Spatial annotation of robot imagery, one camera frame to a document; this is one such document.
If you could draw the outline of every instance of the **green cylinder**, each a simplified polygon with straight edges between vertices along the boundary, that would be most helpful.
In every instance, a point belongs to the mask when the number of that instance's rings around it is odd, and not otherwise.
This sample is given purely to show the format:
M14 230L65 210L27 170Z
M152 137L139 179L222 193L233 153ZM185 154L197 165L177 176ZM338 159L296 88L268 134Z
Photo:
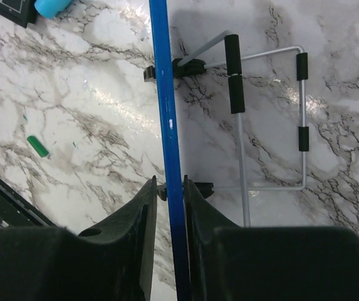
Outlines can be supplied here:
M41 144L41 142L35 136L29 136L28 142L34 148L34 150L39 154L40 157L48 156L48 150Z

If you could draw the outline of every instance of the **light blue cylinder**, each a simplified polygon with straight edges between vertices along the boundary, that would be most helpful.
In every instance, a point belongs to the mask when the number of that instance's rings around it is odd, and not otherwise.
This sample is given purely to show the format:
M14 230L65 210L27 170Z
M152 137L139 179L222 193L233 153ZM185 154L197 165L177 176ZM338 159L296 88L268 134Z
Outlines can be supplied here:
M48 19L54 18L63 11L72 0L37 0L34 4L40 15Z

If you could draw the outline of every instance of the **marble surface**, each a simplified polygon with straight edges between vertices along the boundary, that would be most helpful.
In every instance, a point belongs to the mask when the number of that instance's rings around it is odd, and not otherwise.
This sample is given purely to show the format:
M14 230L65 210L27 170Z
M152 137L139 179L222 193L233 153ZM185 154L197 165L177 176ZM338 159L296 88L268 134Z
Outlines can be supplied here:
M359 233L359 1L168 1L172 53L181 57L229 29L243 55L302 45L311 151L308 187L250 192L254 226L338 224ZM224 59L223 45L201 58ZM145 0L75 1L28 29L0 17L0 177L47 217L77 233L126 203L153 175L164 182ZM243 64L249 182L299 181L294 54ZM175 81L183 174L238 184L225 69ZM26 142L49 149L41 159ZM242 221L240 195L214 206ZM167 204L159 202L152 300L174 300Z

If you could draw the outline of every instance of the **metal stand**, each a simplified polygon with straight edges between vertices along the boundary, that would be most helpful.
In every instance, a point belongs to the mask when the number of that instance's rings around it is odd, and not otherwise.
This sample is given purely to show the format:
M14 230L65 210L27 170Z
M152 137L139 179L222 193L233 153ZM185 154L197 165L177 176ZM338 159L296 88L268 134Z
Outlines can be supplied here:
M308 57L307 53L301 46L290 46L272 51L265 51L253 55L240 56L239 37L232 34L230 31L224 31L219 34L199 49L186 56L178 62L178 66L186 66L187 63L194 60L197 56L206 52L208 49L218 44L222 40L225 41L226 48L226 61L219 63L204 64L204 69L215 68L218 66L227 66L228 70L228 84L229 96L231 102L231 113L236 116L236 134L237 146L239 155L239 172L241 184L240 187L214 187L215 191L237 191L241 190L242 206L243 206L243 221L244 226L248 227L250 223L249 211L249 196L248 191L300 191L306 187L307 182L307 166L306 166L306 153L309 151L309 130L306 126L306 84L305 80L308 79ZM245 112L243 85L242 85L242 67L241 61L260 58L263 56L277 55L288 51L297 51L296 65L297 65L297 79L299 81L299 107L300 107L300 126L299 126L299 151L301 152L301 185L299 186L248 186L246 177L246 155L244 151L243 142L243 124L242 113Z

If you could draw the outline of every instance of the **blue rod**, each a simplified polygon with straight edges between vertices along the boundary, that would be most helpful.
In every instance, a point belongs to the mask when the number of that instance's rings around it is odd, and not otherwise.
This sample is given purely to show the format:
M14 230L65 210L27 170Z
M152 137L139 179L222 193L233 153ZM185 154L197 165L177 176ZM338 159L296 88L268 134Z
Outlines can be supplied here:
M167 197L174 254L178 301L190 301L189 262L185 228L184 194L180 174L174 76L166 0L150 0L150 15L159 95L162 148L164 151Z

